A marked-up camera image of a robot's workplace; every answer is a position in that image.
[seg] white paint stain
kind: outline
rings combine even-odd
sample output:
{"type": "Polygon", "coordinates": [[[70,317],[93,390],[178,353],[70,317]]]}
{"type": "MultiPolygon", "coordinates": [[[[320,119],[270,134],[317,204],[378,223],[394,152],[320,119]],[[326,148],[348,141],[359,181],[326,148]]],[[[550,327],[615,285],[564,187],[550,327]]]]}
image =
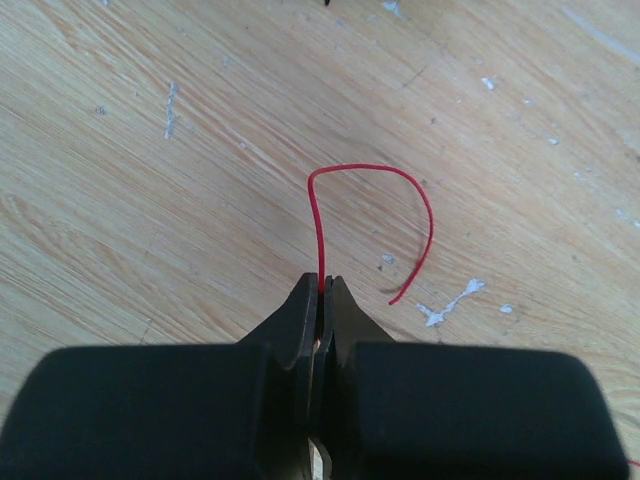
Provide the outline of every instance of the white paint stain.
{"type": "Polygon", "coordinates": [[[616,214],[625,222],[628,222],[629,224],[633,225],[636,228],[640,228],[640,221],[632,220],[629,214],[624,210],[622,210],[621,208],[616,208],[616,214]]]}
{"type": "Polygon", "coordinates": [[[616,208],[616,213],[624,221],[628,222],[630,220],[629,219],[629,215],[627,215],[627,213],[624,210],[622,210],[621,208],[616,208]]]}
{"type": "Polygon", "coordinates": [[[173,105],[176,101],[176,96],[178,95],[178,84],[176,82],[171,82],[169,84],[169,99],[167,100],[167,126],[164,129],[164,138],[165,140],[169,140],[171,135],[173,134],[173,129],[175,128],[176,123],[176,115],[173,112],[173,105]]]}
{"type": "Polygon", "coordinates": [[[495,88],[495,85],[493,84],[490,78],[483,77],[482,83],[484,83],[489,90],[493,90],[495,88]]]}
{"type": "Polygon", "coordinates": [[[382,6],[387,12],[393,13],[398,18],[404,18],[404,14],[402,10],[400,10],[400,5],[398,2],[383,2],[382,6]]]}
{"type": "Polygon", "coordinates": [[[589,24],[589,22],[587,22],[584,18],[582,18],[581,16],[573,13],[568,8],[563,8],[562,11],[564,12],[564,14],[567,17],[569,17],[571,20],[573,20],[573,22],[575,22],[577,25],[579,25],[580,27],[584,28],[587,32],[589,32],[589,34],[592,37],[594,37],[595,39],[597,39],[597,40],[601,41],[602,43],[604,43],[611,50],[614,50],[615,52],[626,56],[631,61],[633,61],[636,64],[640,65],[640,54],[634,52],[633,50],[631,50],[626,45],[623,45],[622,43],[618,42],[617,40],[614,40],[613,38],[609,37],[608,35],[602,33],[596,27],[594,27],[593,25],[589,24]]]}
{"type": "Polygon", "coordinates": [[[445,316],[453,312],[453,309],[456,307],[456,305],[460,300],[462,300],[467,295],[471,295],[473,293],[479,292],[484,288],[484,285],[485,283],[482,280],[478,280],[477,278],[472,278],[471,280],[469,280],[469,284],[467,285],[467,288],[465,289],[465,291],[462,292],[460,295],[458,295],[441,312],[436,312],[434,310],[431,310],[429,307],[427,307],[426,305],[423,305],[422,303],[416,303],[416,307],[418,307],[418,310],[420,310],[420,312],[422,312],[427,317],[426,326],[433,327],[434,325],[437,325],[440,322],[444,322],[445,316]]]}

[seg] wooden surface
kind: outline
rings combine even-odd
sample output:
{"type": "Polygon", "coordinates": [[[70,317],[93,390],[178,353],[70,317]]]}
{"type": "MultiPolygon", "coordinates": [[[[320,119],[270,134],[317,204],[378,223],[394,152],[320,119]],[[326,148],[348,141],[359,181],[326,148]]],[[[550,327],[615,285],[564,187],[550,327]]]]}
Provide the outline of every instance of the wooden surface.
{"type": "Polygon", "coordinates": [[[398,339],[579,356],[640,458],[634,2],[107,3],[0,9],[2,416],[64,345],[243,336],[316,268],[307,175],[366,161],[436,244],[389,307],[419,198],[325,176],[329,273],[398,339]]]}

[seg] paint speck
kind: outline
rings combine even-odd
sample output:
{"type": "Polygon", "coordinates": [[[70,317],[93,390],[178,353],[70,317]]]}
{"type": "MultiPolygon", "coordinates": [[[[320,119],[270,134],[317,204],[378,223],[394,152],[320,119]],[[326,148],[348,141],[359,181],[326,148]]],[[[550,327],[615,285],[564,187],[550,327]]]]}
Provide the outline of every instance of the paint speck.
{"type": "Polygon", "coordinates": [[[626,212],[621,208],[616,208],[616,213],[621,219],[629,221],[629,215],[627,215],[626,212]]]}
{"type": "Polygon", "coordinates": [[[178,84],[176,82],[171,82],[169,84],[169,99],[167,100],[167,126],[164,129],[165,140],[169,140],[171,138],[173,129],[175,128],[176,115],[173,112],[173,106],[179,90],[180,89],[178,88],[178,84]]]}
{"type": "Polygon", "coordinates": [[[469,283],[467,284],[467,288],[465,289],[465,291],[462,292],[460,295],[458,295],[441,312],[436,312],[434,310],[431,310],[429,307],[427,307],[426,305],[423,305],[422,303],[416,303],[416,307],[418,307],[418,310],[427,317],[426,326],[433,327],[434,325],[437,325],[440,322],[444,322],[445,316],[453,312],[453,309],[456,307],[456,305],[460,300],[462,300],[464,297],[468,295],[479,292],[484,288],[484,286],[485,286],[485,283],[482,280],[478,280],[477,278],[472,278],[471,280],[469,280],[469,283]]]}
{"type": "Polygon", "coordinates": [[[393,13],[396,17],[404,18],[404,15],[402,13],[402,10],[400,10],[400,5],[398,5],[398,2],[384,2],[382,6],[387,12],[393,13]]]}
{"type": "Polygon", "coordinates": [[[493,90],[495,88],[495,85],[490,78],[482,77],[482,83],[484,83],[489,90],[493,90]]]}

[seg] wooden floor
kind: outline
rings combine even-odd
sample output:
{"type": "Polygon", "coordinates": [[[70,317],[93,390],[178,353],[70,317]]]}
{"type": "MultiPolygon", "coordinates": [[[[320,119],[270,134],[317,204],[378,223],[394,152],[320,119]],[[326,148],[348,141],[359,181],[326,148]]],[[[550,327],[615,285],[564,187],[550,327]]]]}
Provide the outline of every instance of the wooden floor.
{"type": "Polygon", "coordinates": [[[389,307],[425,213],[399,177],[338,173],[328,273],[398,339],[579,356],[640,459],[634,2],[15,0],[0,22],[0,421],[55,348],[242,337],[317,268],[309,173],[371,162],[425,185],[432,255],[389,307]]]}

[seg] wire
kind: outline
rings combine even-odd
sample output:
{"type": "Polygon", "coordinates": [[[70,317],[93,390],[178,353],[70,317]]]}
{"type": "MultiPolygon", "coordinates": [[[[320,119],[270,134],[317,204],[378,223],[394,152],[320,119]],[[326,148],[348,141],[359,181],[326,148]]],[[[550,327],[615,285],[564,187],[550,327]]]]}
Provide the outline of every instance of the wire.
{"type": "Polygon", "coordinates": [[[324,278],[325,278],[325,248],[324,248],[324,231],[322,229],[322,218],[320,217],[320,207],[318,206],[318,200],[316,199],[316,192],[313,186],[313,182],[318,175],[322,175],[324,173],[331,172],[339,172],[342,170],[378,170],[384,172],[395,173],[396,175],[400,175],[401,177],[409,180],[411,184],[418,190],[420,197],[422,197],[422,201],[424,202],[425,207],[427,208],[427,214],[429,216],[429,236],[427,237],[427,244],[424,247],[424,252],[422,256],[416,263],[411,275],[407,278],[407,281],[404,283],[400,292],[389,302],[389,305],[394,305],[398,300],[402,298],[402,296],[409,289],[413,281],[418,276],[420,269],[424,265],[424,262],[427,260],[429,256],[429,252],[431,251],[431,246],[433,245],[433,232],[435,229],[435,222],[433,218],[433,209],[431,208],[431,203],[429,202],[429,198],[427,194],[420,186],[420,184],[406,172],[403,172],[399,168],[396,167],[388,167],[386,165],[372,165],[369,163],[351,163],[346,165],[334,165],[332,167],[323,167],[315,170],[309,175],[309,179],[307,180],[307,190],[309,191],[309,201],[311,202],[311,210],[313,212],[313,221],[316,224],[316,237],[318,239],[318,291],[320,293],[324,292],[324,278]]]}

